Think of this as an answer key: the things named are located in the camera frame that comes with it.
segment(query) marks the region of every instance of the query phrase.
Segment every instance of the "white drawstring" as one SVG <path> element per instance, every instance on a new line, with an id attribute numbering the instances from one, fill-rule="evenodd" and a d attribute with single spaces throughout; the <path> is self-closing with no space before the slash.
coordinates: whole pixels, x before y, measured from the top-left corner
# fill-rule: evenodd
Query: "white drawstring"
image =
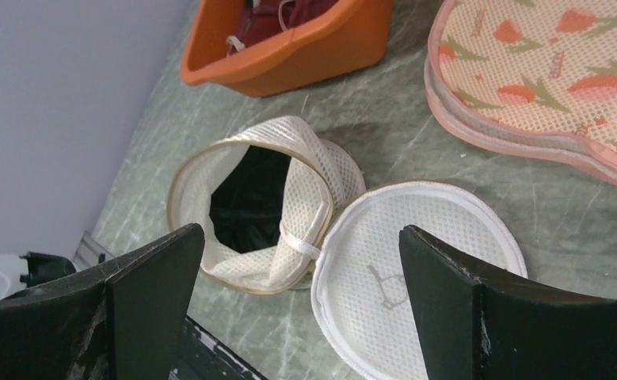
<path id="1" fill-rule="evenodd" d="M 283 239 L 285 244 L 289 246 L 289 248 L 295 250 L 298 253 L 306 255 L 313 260 L 317 260 L 320 257 L 320 250 L 314 247 L 312 244 L 308 244 L 305 241 L 299 239 L 293 234 L 290 234 L 287 230 L 284 229 L 283 223 L 280 223 L 280 238 Z"/>
<path id="2" fill-rule="evenodd" d="M 287 25 L 285 24 L 285 20 L 283 18 L 283 7 L 285 7 L 290 2 L 295 2 L 296 0 L 283 0 L 278 4 L 278 21 L 280 22 L 280 28 L 283 29 L 283 32 L 288 30 Z"/>
<path id="3" fill-rule="evenodd" d="M 236 36 L 228 36 L 227 37 L 227 44 L 229 44 L 230 46 L 234 47 L 234 49 L 236 49 L 236 51 L 243 51 L 245 50 L 246 46 L 243 42 L 241 42 L 238 37 Z"/>

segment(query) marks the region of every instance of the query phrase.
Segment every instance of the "countertop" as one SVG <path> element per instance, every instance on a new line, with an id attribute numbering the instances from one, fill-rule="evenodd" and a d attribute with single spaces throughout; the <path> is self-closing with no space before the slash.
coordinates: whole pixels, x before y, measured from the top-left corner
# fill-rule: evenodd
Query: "countertop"
<path id="1" fill-rule="evenodd" d="M 387 57 L 375 67 L 268 99 L 181 83 L 193 15 L 138 126 L 93 237 L 126 253 L 168 233 L 166 197 L 198 150 L 261 121 L 300 115 L 343 146 L 368 187 L 445 181 L 490 205 L 520 244 L 535 281 L 617 298 L 617 187 L 572 167 L 495 154 L 449 135 L 425 100 L 426 40 L 438 0 L 397 0 Z M 308 291 L 237 293 L 200 276 L 189 316 L 274 380 L 360 379 L 320 333 Z"/>

